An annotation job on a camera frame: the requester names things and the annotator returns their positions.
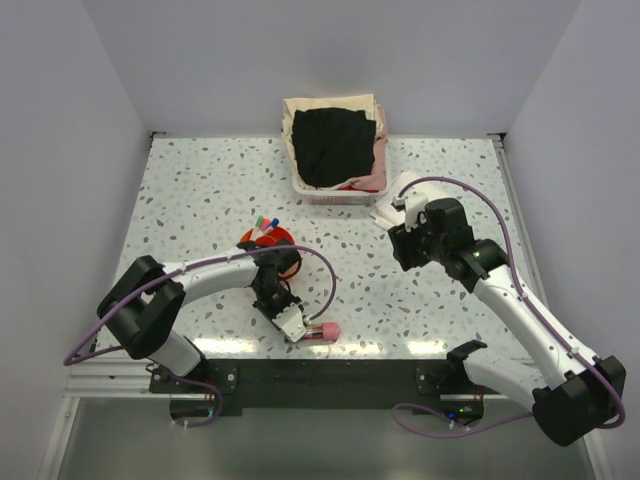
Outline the orange round divided organizer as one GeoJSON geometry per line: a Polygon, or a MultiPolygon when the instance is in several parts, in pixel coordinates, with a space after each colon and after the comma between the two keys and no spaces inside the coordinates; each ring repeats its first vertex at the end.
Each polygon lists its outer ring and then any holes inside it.
{"type": "MultiPolygon", "coordinates": [[[[247,231],[241,238],[241,243],[253,242],[261,247],[273,247],[279,245],[294,245],[295,240],[291,234],[280,227],[275,227],[270,233],[251,239],[251,232],[247,231]]],[[[279,252],[282,257],[277,268],[281,280],[292,279],[302,266],[301,255],[296,250],[283,250],[279,252]]]]}

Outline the green cap white marker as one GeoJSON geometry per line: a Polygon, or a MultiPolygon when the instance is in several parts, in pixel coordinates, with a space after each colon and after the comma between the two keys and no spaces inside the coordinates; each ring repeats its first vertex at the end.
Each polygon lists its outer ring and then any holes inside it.
{"type": "Polygon", "coordinates": [[[263,223],[264,223],[264,217],[259,216],[256,220],[254,227],[251,230],[251,234],[249,237],[250,240],[255,240],[259,236],[259,234],[261,233],[261,228],[263,223]]]}

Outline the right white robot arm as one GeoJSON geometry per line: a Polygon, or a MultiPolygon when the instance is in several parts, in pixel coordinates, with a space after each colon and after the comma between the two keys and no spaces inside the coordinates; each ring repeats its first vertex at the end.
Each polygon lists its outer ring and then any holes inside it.
{"type": "Polygon", "coordinates": [[[388,232],[401,268],[440,264],[500,318],[534,362],[527,367],[480,340],[468,341],[447,355],[445,379],[452,390],[466,393],[481,385],[502,393],[563,447],[622,417],[622,363],[600,357],[569,332],[519,279],[507,253],[493,240],[475,238],[458,200],[405,195],[392,206],[404,215],[388,232]]]}

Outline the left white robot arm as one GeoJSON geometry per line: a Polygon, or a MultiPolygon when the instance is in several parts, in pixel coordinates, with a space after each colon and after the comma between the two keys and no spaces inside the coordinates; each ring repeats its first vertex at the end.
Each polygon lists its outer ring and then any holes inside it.
{"type": "Polygon", "coordinates": [[[284,242],[275,247],[238,245],[227,258],[210,257],[190,265],[159,263],[147,255],[134,261],[97,309],[106,327],[133,359],[147,358],[172,372],[185,392],[207,380],[204,354],[173,330],[182,307],[234,288],[254,292],[256,308],[289,341],[306,333],[302,301],[281,277],[300,261],[284,242]]]}

